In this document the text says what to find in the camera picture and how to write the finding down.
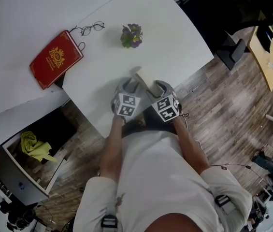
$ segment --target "white table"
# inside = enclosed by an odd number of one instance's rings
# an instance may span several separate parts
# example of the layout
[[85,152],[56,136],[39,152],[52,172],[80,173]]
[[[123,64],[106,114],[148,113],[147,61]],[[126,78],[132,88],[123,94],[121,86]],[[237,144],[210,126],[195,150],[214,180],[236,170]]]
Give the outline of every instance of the white table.
[[29,65],[61,31],[111,0],[0,0],[0,144],[61,106],[67,94],[42,90]]
[[[173,0],[112,0],[88,16],[79,27],[105,23],[88,36],[73,31],[76,43],[84,41],[84,58],[66,73],[63,89],[103,136],[111,128],[110,101],[118,81],[141,66],[151,77],[173,87],[213,59],[205,41]],[[123,48],[122,25],[142,26],[143,43]]]

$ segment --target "wooden desk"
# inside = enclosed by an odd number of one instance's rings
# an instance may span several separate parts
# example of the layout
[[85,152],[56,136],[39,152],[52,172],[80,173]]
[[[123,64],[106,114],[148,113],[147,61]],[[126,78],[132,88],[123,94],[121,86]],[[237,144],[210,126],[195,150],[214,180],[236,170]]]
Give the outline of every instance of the wooden desk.
[[266,84],[270,91],[273,90],[273,39],[271,43],[270,52],[264,50],[260,41],[257,38],[257,31],[259,27],[254,27],[250,40],[248,42],[248,48],[255,58],[258,66],[263,74]]

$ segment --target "red book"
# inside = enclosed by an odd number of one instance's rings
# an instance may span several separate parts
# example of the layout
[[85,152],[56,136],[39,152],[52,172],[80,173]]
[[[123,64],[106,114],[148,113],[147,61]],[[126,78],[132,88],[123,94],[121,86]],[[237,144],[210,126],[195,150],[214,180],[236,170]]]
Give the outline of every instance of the red book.
[[42,89],[45,89],[83,56],[70,33],[65,30],[38,54],[30,64],[30,69]]

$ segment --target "buckle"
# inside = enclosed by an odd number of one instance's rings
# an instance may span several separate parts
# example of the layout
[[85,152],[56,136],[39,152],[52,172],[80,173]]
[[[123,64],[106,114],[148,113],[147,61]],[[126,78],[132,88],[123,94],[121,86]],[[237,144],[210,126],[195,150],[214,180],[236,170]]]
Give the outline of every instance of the buckle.
[[111,228],[117,229],[118,220],[113,215],[106,215],[102,218],[101,227],[102,228]]
[[230,214],[233,210],[236,209],[234,204],[231,202],[231,199],[228,195],[219,195],[215,198],[215,203],[224,210],[226,214]]

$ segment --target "wooden floor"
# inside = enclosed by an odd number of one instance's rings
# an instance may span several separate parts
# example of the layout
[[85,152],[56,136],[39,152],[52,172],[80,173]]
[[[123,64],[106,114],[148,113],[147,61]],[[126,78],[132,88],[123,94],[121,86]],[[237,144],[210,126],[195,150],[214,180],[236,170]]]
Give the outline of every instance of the wooden floor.
[[[248,42],[251,31],[242,30],[233,38]],[[211,164],[248,164],[259,175],[267,174],[250,159],[257,149],[273,145],[273,122],[265,118],[265,114],[273,116],[273,92],[267,88],[251,54],[244,54],[232,71],[215,57],[178,86],[176,92],[183,112],[189,113],[189,130],[200,140]],[[75,216],[82,197],[79,188],[96,174],[104,145],[104,139],[73,102],[65,105],[62,111],[78,131],[56,155],[61,160],[71,152],[50,192],[50,199],[43,203],[51,215],[43,206],[36,210],[38,217],[59,231]],[[56,168],[57,164],[48,162],[38,170],[44,186]],[[256,174],[244,167],[230,166],[229,169],[253,195],[265,186],[264,182],[259,184]]]

